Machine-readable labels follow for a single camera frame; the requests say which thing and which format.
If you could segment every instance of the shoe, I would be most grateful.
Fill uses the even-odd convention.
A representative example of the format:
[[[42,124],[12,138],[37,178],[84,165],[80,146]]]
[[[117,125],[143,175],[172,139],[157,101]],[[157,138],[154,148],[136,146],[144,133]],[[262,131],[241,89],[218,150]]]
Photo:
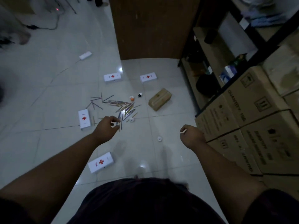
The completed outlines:
[[[95,0],[95,5],[100,7],[103,4],[103,0]]]

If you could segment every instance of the person's right arm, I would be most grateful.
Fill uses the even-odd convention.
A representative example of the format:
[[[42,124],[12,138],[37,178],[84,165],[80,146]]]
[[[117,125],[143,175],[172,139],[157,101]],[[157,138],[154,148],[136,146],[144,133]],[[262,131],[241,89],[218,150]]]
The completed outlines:
[[[198,157],[229,223],[241,223],[251,203],[267,188],[210,147],[196,127],[184,125],[181,141]]]

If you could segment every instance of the small white object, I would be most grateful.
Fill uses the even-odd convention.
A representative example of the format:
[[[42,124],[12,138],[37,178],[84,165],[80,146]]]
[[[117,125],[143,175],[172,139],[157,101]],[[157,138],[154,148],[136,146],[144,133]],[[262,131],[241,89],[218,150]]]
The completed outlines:
[[[121,78],[121,74],[118,72],[118,73],[114,73],[114,74],[108,74],[108,75],[104,75],[104,81],[106,83],[108,82],[118,82],[118,81],[121,81],[122,78]]]
[[[212,74],[213,70],[212,70],[211,66],[209,66],[207,69],[210,72],[210,74]]]
[[[79,122],[80,122],[80,129],[85,128],[85,127],[90,127],[90,118],[89,118],[89,113],[87,109],[78,111],[79,114]]]
[[[86,52],[86,53],[84,53],[84,54],[82,54],[81,56],[79,56],[79,58],[81,59],[81,60],[84,60],[84,59],[86,59],[87,57],[89,57],[89,56],[91,56],[91,52]]]
[[[98,171],[99,169],[105,168],[108,165],[113,164],[113,158],[110,152],[96,158],[95,160],[88,163],[88,167],[91,173]]]
[[[243,28],[243,30],[245,30],[249,26],[250,23],[245,18],[243,18],[243,19],[241,19],[239,24]]]
[[[140,76],[140,80],[141,80],[142,83],[153,80],[153,79],[157,79],[157,76],[156,76],[155,72]]]

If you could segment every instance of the metal leg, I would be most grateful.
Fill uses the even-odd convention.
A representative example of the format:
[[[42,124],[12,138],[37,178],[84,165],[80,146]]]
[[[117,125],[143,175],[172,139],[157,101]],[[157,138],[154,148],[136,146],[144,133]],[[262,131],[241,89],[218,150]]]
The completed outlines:
[[[71,4],[69,3],[69,1],[68,1],[68,0],[65,0],[65,1],[66,1],[66,3],[68,3],[68,5],[69,5],[69,6],[71,7],[71,9],[74,11],[74,13],[77,14],[76,11],[74,10],[74,8],[73,8],[73,7],[71,6]]]

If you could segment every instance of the left hand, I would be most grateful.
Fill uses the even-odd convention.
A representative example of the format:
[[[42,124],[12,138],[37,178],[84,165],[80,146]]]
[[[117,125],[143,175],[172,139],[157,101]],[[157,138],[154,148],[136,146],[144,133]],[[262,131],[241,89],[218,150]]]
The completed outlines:
[[[115,133],[119,130],[119,125],[114,126],[112,122],[120,122],[120,119],[115,116],[105,116],[97,125],[91,135],[95,138],[98,144],[103,144],[113,138]]]

